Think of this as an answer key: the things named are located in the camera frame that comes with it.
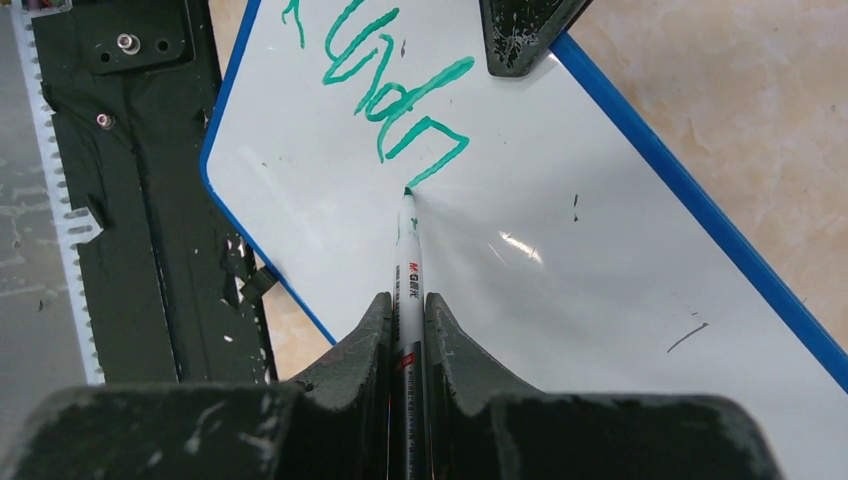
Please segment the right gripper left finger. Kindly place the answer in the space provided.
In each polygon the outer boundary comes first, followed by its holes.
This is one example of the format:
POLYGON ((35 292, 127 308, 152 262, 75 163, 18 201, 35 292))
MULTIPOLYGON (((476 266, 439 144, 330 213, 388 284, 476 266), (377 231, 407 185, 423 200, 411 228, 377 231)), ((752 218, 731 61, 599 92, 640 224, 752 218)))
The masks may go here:
POLYGON ((386 474, 391 299, 292 379, 76 387, 47 397, 5 479, 379 479, 386 474))

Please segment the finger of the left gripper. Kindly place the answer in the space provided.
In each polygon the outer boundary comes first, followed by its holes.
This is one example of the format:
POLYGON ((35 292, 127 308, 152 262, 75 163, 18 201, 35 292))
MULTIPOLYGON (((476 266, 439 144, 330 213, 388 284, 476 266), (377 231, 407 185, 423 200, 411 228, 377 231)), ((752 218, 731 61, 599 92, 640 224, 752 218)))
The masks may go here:
POLYGON ((480 0, 484 53, 493 77, 521 78, 591 0, 480 0))

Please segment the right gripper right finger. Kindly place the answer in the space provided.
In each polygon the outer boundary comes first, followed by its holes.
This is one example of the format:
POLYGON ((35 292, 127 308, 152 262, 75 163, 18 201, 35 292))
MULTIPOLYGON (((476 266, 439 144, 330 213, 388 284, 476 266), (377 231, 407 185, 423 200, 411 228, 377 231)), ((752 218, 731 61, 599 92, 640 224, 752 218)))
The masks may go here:
POLYGON ((712 395, 545 393, 428 296, 433 469, 439 479, 778 479, 758 424, 712 395))

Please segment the green whiteboard marker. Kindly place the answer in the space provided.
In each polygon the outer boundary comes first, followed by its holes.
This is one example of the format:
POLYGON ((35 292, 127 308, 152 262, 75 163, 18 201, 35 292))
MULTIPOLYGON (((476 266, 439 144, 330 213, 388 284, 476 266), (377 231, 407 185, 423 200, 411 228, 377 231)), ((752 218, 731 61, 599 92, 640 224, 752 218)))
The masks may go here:
POLYGON ((422 252, 412 190, 397 215, 392 295, 390 479, 430 479, 422 252))

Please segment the blue-framed whiteboard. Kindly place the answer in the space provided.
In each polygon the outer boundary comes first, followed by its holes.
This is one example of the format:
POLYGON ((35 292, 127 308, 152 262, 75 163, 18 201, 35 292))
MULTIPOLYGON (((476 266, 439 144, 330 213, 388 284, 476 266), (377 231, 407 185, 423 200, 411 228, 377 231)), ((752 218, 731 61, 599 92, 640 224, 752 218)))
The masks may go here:
POLYGON ((329 340, 423 288, 545 391, 718 394, 791 479, 847 475, 847 357, 567 34, 489 74, 476 1, 251 1, 201 172, 329 340))

